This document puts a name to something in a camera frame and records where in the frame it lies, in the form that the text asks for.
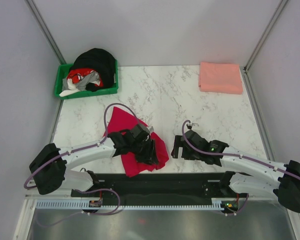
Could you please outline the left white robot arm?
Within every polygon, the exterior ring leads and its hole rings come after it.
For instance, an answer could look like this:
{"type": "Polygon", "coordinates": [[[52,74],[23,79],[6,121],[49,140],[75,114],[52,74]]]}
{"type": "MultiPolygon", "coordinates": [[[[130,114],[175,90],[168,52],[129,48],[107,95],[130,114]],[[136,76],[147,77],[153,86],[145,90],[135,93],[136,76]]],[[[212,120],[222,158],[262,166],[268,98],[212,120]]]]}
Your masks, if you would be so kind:
{"type": "Polygon", "coordinates": [[[75,171],[74,168],[101,159],[132,154],[135,161],[157,165],[155,140],[152,129],[139,123],[132,129],[108,133],[101,141],[89,142],[75,147],[58,148],[47,144],[29,165],[34,188],[40,195],[50,194],[58,189],[74,189],[89,197],[100,191],[95,174],[90,171],[75,171]]]}

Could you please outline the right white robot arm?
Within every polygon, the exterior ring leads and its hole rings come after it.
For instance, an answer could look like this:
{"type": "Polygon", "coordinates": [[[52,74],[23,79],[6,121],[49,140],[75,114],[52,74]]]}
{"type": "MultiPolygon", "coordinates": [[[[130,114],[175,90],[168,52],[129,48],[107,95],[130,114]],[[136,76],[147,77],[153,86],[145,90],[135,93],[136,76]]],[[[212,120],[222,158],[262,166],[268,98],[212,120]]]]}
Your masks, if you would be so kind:
{"type": "Polygon", "coordinates": [[[255,157],[225,142],[207,141],[191,129],[174,137],[171,156],[227,168],[219,182],[219,191],[225,197],[236,193],[272,198],[286,209],[300,213],[300,163],[297,161],[282,163],[255,157]]]}

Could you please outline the magenta t shirt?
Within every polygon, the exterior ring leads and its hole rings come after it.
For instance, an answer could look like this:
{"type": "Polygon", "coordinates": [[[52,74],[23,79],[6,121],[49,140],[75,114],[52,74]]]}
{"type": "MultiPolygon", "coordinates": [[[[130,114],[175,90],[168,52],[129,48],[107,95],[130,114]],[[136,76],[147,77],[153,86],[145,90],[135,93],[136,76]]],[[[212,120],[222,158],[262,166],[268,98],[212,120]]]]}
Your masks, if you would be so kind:
{"type": "MultiPolygon", "coordinates": [[[[112,116],[107,129],[109,133],[119,132],[120,130],[129,129],[131,130],[137,124],[136,118],[130,113],[122,110],[118,107],[114,107],[112,116]]],[[[165,167],[169,160],[165,142],[155,133],[150,135],[152,140],[155,140],[155,152],[158,159],[157,165],[148,165],[145,163],[138,163],[133,153],[127,153],[121,155],[121,162],[125,170],[125,174],[128,177],[134,177],[143,171],[154,171],[160,170],[165,167]]]]}

